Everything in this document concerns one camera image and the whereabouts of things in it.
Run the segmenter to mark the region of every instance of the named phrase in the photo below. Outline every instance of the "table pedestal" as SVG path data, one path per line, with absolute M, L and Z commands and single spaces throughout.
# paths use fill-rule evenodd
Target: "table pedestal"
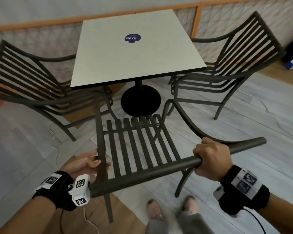
M 133 117 L 152 115 L 160 107 L 160 94 L 155 88 L 143 85 L 138 80 L 121 97 L 121 107 Z

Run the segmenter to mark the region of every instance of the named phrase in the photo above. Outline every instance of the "square table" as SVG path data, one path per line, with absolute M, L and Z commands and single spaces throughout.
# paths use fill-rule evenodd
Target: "square table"
M 85 20 L 71 88 L 135 81 L 121 98 L 131 116 L 153 114 L 160 94 L 143 79 L 205 70 L 206 65 L 173 10 Z

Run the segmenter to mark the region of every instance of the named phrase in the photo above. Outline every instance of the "gray wall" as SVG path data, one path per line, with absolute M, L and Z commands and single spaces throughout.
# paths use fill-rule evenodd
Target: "gray wall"
M 200 0 L 0 0 L 0 25 L 197 1 Z

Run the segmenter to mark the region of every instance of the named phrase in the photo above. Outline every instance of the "pant leg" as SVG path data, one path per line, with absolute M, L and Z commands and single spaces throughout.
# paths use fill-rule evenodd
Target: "pant leg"
M 199 213 L 183 211 L 178 215 L 178 223 L 183 234 L 215 234 Z
M 163 217 L 149 220 L 145 234 L 168 234 L 168 223 Z

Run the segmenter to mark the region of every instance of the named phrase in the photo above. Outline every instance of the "person's leg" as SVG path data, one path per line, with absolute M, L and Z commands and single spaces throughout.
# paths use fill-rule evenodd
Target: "person's leg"
M 149 222 L 145 234 L 168 234 L 168 223 L 163 218 L 160 207 L 154 200 L 149 200 L 146 208 Z
M 195 197 L 185 199 L 183 211 L 178 215 L 178 223 L 183 234 L 215 234 L 202 215 L 198 213 Z

